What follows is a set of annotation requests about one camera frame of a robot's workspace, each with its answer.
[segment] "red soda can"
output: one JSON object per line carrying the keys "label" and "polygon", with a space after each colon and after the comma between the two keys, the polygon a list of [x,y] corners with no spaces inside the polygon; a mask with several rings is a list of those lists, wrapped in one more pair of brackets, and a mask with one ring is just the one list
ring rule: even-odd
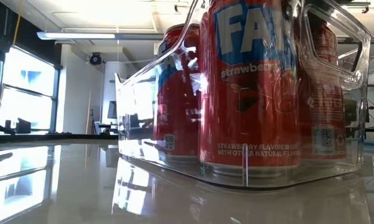
{"label": "red soda can", "polygon": [[[184,25],[166,31],[159,46],[163,54],[175,45]],[[199,26],[192,24],[182,43],[183,48],[157,66],[157,108],[154,115],[155,147],[164,152],[166,160],[196,159],[198,148],[198,99],[192,86],[191,74],[198,70]]]}
{"label": "red soda can", "polygon": [[[337,36],[326,21],[311,14],[309,21],[317,56],[337,65]],[[339,78],[330,72],[313,70],[309,75],[299,68],[303,159],[330,162],[346,158],[343,93]]]}
{"label": "red soda can", "polygon": [[219,174],[240,175],[244,155],[257,177],[299,164],[296,54],[282,4],[213,0],[203,15],[199,156]]}

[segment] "table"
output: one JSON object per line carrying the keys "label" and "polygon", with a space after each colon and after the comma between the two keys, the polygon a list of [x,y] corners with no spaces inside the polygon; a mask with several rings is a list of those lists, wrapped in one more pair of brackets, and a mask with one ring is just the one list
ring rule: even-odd
{"label": "table", "polygon": [[362,173],[266,192],[225,190],[119,157],[117,141],[0,144],[0,223],[374,223]]}

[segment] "window frame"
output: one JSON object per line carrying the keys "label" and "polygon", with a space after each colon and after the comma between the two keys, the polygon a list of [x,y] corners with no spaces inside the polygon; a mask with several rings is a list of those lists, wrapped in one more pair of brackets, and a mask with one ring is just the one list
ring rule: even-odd
{"label": "window frame", "polygon": [[[54,68],[54,86],[53,86],[53,88],[54,89],[53,89],[53,95],[52,96],[45,95],[43,93],[39,93],[39,92],[29,90],[29,89],[26,89],[26,88],[21,88],[21,87],[17,87],[17,86],[8,85],[8,84],[6,84],[5,88],[17,90],[17,91],[26,93],[28,95],[49,97],[52,100],[52,108],[51,108],[51,115],[50,115],[50,128],[49,129],[32,128],[31,131],[32,132],[34,132],[34,131],[47,131],[47,132],[55,131],[55,128],[57,126],[57,107],[58,107],[58,88],[59,88],[60,69],[56,68],[52,63],[49,63],[46,60],[43,60],[43,59],[39,58],[38,56],[33,55],[33,54],[25,51],[24,49],[21,49],[21,48],[16,47],[16,46],[13,46],[12,48],[15,48],[16,50],[20,50],[21,52],[23,52],[27,55],[30,55],[31,57],[34,57],[37,60],[40,60],[41,62],[45,62],[45,63],[49,64],[50,66],[53,66],[53,68]],[[5,63],[6,63],[5,58],[4,58],[3,61],[0,61],[0,92],[2,92],[3,88],[4,88],[3,76],[4,76],[4,64]]]}

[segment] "fluorescent light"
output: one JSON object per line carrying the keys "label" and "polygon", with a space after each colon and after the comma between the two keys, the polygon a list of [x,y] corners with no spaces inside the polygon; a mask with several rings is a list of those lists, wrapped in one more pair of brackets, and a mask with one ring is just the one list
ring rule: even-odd
{"label": "fluorescent light", "polygon": [[42,40],[68,40],[68,39],[115,39],[114,34],[88,34],[88,33],[49,33],[38,32],[37,36]]}
{"label": "fluorescent light", "polygon": [[93,31],[97,31],[97,30],[112,30],[112,31],[118,31],[118,30],[121,30],[121,31],[135,31],[135,32],[138,32],[138,31],[151,31],[151,32],[154,32],[155,29],[153,28],[115,28],[115,27],[65,27],[65,28],[62,28],[63,31],[71,31],[71,30],[93,30]]}
{"label": "fluorescent light", "polygon": [[163,34],[146,34],[146,33],[115,33],[115,34],[94,34],[94,33],[47,33],[38,32],[37,36],[42,40],[155,40],[161,41]]}

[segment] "plastic bin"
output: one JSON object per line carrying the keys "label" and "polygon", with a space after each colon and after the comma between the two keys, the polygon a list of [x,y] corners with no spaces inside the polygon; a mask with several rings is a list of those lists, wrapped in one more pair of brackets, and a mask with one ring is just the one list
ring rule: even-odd
{"label": "plastic bin", "polygon": [[119,151],[223,187],[355,172],[370,39],[333,1],[196,0],[154,62],[116,76]]}

